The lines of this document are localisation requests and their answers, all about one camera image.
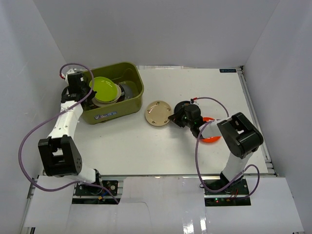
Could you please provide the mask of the black glossy plate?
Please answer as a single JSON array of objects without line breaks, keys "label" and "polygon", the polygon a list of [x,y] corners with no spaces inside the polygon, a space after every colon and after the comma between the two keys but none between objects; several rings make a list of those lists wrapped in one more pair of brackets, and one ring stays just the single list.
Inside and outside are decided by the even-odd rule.
[{"label": "black glossy plate", "polygon": [[198,118],[201,110],[198,105],[191,101],[181,101],[174,108],[174,116],[186,116],[186,118]]}]

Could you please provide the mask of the lime green plate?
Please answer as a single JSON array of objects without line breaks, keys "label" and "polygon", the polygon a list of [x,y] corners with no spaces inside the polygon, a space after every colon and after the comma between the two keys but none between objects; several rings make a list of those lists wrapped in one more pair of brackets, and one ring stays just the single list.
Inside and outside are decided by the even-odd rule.
[{"label": "lime green plate", "polygon": [[105,77],[96,77],[94,81],[89,82],[89,86],[97,91],[95,98],[102,102],[109,102],[116,98],[117,88],[115,83]]}]

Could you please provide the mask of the small beige patterned plate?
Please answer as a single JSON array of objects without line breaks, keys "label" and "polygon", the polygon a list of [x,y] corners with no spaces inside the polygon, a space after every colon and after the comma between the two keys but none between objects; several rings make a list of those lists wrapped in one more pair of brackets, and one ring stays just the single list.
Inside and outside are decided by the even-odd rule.
[{"label": "small beige patterned plate", "polygon": [[145,110],[145,119],[155,127],[161,127],[170,122],[169,116],[173,113],[171,106],[162,101],[151,102]]}]

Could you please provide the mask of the orange glossy plate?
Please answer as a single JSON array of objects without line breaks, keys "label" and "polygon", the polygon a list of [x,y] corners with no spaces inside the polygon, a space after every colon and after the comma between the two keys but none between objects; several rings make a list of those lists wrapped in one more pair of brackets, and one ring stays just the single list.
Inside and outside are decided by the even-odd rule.
[{"label": "orange glossy plate", "polygon": [[210,117],[204,117],[203,121],[204,124],[199,128],[202,137],[201,141],[205,143],[214,143],[218,141],[222,137],[222,134],[220,133],[217,124],[221,120]]}]

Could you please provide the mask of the grey deer pattern plate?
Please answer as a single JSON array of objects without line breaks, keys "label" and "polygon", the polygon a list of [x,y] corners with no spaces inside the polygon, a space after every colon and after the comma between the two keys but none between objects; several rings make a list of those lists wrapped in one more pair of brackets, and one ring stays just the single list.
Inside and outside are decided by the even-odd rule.
[{"label": "grey deer pattern plate", "polygon": [[124,99],[125,100],[132,99],[134,97],[134,93],[133,93],[131,87],[125,83],[123,83],[121,86],[124,89]]}]

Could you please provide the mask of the cream plate with black mark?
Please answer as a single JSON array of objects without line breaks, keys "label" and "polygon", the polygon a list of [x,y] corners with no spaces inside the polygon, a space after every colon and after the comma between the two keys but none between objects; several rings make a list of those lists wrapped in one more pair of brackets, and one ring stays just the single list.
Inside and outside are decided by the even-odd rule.
[{"label": "cream plate with black mark", "polygon": [[114,100],[112,101],[109,101],[109,102],[102,102],[102,101],[99,101],[97,100],[95,97],[92,99],[92,102],[94,105],[96,106],[99,106],[99,107],[102,107],[104,105],[107,105],[107,104],[113,104],[113,103],[116,103],[118,101],[118,99],[121,97],[121,88],[115,84],[116,88],[117,88],[117,96]]}]

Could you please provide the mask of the dark-rimmed beige plate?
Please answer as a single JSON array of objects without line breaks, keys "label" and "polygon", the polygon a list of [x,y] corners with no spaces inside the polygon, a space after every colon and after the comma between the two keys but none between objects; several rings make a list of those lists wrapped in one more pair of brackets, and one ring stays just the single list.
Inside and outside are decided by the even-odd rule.
[{"label": "dark-rimmed beige plate", "polygon": [[118,101],[124,101],[125,100],[125,94],[126,94],[124,86],[122,84],[118,84],[118,86],[121,90],[121,94],[120,94]]}]

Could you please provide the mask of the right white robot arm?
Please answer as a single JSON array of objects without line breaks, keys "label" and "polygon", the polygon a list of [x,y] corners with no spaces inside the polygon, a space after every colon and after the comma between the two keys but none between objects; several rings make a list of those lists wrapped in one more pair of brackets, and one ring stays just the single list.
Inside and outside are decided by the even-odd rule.
[{"label": "right white robot arm", "polygon": [[[242,180],[244,172],[250,167],[254,167],[257,175],[260,176],[258,167],[247,163],[253,153],[263,144],[264,139],[243,113],[239,112],[221,120],[204,121],[197,105],[184,103],[168,119],[179,127],[188,127],[196,137],[195,166],[201,185],[206,191],[232,194],[237,190],[238,182]],[[199,141],[210,137],[222,137],[230,151],[226,166],[220,173],[219,188],[216,190],[207,187],[202,179],[198,163]]]}]

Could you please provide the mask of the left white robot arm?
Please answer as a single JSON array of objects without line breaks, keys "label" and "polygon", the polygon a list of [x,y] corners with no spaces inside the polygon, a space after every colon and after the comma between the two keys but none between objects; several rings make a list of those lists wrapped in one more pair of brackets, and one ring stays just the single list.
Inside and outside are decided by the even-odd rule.
[{"label": "left white robot arm", "polygon": [[99,171],[83,164],[74,143],[74,134],[85,107],[91,104],[96,92],[83,74],[70,72],[65,80],[68,86],[61,93],[60,111],[56,123],[46,139],[38,143],[40,157],[47,176],[67,177],[86,182],[86,189],[94,195],[103,189]]}]

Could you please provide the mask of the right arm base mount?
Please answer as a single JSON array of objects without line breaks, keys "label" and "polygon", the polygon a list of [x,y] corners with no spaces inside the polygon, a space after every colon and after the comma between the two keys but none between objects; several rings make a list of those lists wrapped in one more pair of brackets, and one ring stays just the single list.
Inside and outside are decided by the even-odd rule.
[{"label": "right arm base mount", "polygon": [[205,207],[251,206],[250,198],[244,198],[249,194],[246,179],[242,179],[240,182],[219,193],[207,191],[202,184],[199,187],[204,190]]}]

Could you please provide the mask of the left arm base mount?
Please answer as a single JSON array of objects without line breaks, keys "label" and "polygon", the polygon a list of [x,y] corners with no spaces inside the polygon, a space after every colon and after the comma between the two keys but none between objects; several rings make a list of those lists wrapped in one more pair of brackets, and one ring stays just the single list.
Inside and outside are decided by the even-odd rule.
[{"label": "left arm base mount", "polygon": [[[120,202],[121,195],[118,192],[117,180],[103,180],[101,185],[105,187]],[[78,184],[75,186],[72,204],[80,205],[117,205],[113,197],[104,189]]]}]

